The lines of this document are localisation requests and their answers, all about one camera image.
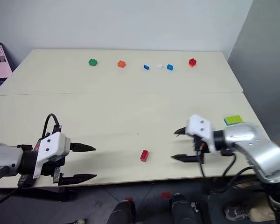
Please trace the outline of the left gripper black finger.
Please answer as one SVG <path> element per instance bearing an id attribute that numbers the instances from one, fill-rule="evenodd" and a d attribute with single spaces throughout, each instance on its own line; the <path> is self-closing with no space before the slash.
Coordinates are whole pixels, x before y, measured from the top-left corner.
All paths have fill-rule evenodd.
<path id="1" fill-rule="evenodd" d="M 70 150 L 73 152 L 90 152 L 90 151 L 96 151 L 96 148 L 85 145 L 82 143 L 70 143 Z"/>
<path id="2" fill-rule="evenodd" d="M 79 184 L 88 181 L 96 176 L 97 175 L 94 174 L 78 174 L 73 175 L 72 177 L 63 177 L 63 173 L 61 173 L 59 176 L 58 186 Z"/>

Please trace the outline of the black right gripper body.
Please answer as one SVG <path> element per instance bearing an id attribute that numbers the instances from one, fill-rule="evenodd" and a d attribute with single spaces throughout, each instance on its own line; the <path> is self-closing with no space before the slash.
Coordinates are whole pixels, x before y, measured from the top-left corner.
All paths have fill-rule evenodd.
<path id="1" fill-rule="evenodd" d="M 198 137 L 197 135 L 192 135 L 192 138 L 196 155 L 192 156 L 191 162 L 204 163 L 204 154 L 210 152 L 208 145 L 202 140 L 201 137 Z"/>

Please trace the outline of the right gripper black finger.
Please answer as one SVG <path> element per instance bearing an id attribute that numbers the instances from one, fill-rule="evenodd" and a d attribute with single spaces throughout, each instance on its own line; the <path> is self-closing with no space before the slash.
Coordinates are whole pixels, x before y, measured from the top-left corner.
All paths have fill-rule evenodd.
<path id="1" fill-rule="evenodd" d="M 185 163 L 199 163 L 200 161 L 199 156 L 197 155 L 188 156 L 186 154 L 176 154 L 171 156 L 171 158 Z"/>
<path id="2" fill-rule="evenodd" d="M 182 128 L 177 129 L 174 132 L 174 134 L 177 135 L 177 136 L 179 136 L 179 135 L 188 135 L 186 127 L 182 127 Z"/>

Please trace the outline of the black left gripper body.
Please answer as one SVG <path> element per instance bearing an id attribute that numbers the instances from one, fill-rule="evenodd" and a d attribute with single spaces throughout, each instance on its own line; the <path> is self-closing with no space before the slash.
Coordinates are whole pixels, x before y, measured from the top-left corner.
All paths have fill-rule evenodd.
<path id="1" fill-rule="evenodd" d="M 48 161 L 43 164 L 41 169 L 41 175 L 51 176 L 53 178 L 53 183 L 61 184 L 62 173 L 60 172 L 61 166 L 65 164 L 65 158 L 59 159 L 57 161 Z"/>

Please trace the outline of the lime green flat brick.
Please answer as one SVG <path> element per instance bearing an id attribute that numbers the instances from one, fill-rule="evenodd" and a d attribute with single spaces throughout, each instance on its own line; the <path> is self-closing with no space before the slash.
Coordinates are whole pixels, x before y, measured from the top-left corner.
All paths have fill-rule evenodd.
<path id="1" fill-rule="evenodd" d="M 233 116 L 225 117 L 224 122 L 227 126 L 231 126 L 231 125 L 242 123 L 243 119 L 241 118 L 240 115 L 233 115 Z"/>

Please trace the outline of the dark rounded shape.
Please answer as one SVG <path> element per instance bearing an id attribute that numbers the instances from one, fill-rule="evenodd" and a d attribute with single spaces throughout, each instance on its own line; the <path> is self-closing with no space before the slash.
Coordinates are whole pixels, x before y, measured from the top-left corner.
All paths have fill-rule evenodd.
<path id="1" fill-rule="evenodd" d="M 212 224 L 208 204 L 197 198 L 187 198 L 176 193 L 170 199 L 173 224 Z"/>
<path id="2" fill-rule="evenodd" d="M 106 224 L 135 224 L 136 207 L 133 201 L 118 203 L 111 212 Z"/>

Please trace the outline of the grey sneaker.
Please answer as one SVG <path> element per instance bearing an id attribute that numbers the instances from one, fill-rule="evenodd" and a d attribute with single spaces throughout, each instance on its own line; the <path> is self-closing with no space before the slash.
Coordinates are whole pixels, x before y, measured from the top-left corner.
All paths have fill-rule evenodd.
<path id="1" fill-rule="evenodd" d="M 224 208 L 225 217 L 230 221 L 240 221 L 249 217 L 243 204 L 231 204 Z"/>

